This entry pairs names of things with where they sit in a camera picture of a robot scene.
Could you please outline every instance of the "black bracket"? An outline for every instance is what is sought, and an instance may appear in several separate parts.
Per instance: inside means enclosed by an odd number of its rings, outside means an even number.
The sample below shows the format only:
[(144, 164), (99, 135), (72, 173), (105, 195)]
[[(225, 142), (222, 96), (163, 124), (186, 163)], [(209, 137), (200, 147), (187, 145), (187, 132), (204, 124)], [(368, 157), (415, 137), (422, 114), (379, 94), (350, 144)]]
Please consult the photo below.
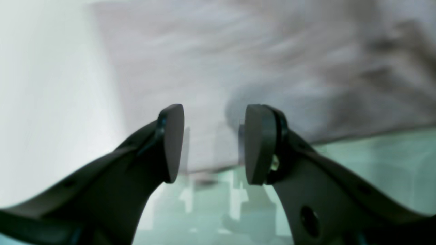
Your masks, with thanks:
[(410, 211), (318, 154), (267, 105), (245, 112), (249, 184), (274, 187), (296, 245), (436, 244), (435, 218)]
[(38, 196), (0, 210), (0, 234), (38, 245), (131, 244), (153, 191), (176, 180), (184, 132), (182, 105)]

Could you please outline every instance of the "white wall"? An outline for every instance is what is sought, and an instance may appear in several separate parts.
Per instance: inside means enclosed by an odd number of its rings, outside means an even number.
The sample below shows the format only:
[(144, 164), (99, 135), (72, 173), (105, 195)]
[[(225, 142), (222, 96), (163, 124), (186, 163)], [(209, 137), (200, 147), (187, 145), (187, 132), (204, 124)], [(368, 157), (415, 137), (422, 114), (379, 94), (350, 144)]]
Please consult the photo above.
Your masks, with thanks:
[(86, 4), (0, 1), (0, 207), (43, 191), (126, 136)]

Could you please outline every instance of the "gray fabric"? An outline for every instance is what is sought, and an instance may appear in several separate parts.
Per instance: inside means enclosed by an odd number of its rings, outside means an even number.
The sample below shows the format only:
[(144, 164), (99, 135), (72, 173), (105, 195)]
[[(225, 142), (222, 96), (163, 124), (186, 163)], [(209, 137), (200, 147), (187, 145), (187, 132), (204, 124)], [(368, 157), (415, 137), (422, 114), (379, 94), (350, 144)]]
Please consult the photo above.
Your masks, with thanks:
[(434, 124), (436, 1), (375, 3), (136, 0), (94, 10), (129, 130), (183, 104), (188, 168), (198, 170), (238, 163), (251, 103), (283, 110), (312, 143)]

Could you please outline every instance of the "black plastic arm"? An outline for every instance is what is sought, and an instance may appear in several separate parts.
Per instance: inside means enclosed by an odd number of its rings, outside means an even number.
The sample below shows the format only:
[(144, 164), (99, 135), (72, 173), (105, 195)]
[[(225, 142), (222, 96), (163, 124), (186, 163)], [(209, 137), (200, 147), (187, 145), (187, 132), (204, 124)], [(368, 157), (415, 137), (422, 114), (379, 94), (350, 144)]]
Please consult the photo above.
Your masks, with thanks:
[(434, 218), (410, 211), (318, 154), (267, 105), (245, 112), (249, 184), (271, 184), (296, 245), (436, 244)]
[(150, 195), (176, 180), (183, 132), (183, 106), (165, 108), (112, 153), (0, 210), (0, 233), (38, 245), (131, 244)]

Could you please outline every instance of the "black plastic part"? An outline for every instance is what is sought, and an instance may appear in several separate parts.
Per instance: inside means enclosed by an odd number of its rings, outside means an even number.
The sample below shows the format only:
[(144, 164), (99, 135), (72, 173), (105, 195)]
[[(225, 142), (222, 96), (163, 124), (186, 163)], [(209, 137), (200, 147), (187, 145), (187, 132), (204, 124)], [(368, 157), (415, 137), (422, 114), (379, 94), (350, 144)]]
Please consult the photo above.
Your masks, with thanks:
[(249, 184), (266, 181), (276, 148), (274, 113), (262, 105), (249, 105), (245, 111), (245, 173)]
[[(281, 111), (266, 105), (249, 105), (245, 126), (247, 179), (250, 184), (264, 180), (273, 185), (296, 245), (389, 244), (389, 239), (395, 244), (415, 244), (410, 243), (413, 240), (432, 244), (435, 240), (432, 233), (419, 230), (423, 224), (435, 229), (436, 222), (395, 203), (351, 171), (319, 155), (288, 129)], [(272, 141), (273, 151), (265, 144)], [(265, 167), (271, 166), (273, 155), (279, 159), (276, 171)], [(262, 177), (255, 183), (253, 172)], [(415, 229), (409, 229), (405, 235), (405, 226)], [(401, 231), (405, 239), (394, 238), (395, 231)]]
[(184, 132), (182, 105), (45, 192), (0, 210), (0, 233), (37, 245), (131, 244), (153, 191), (176, 180)]

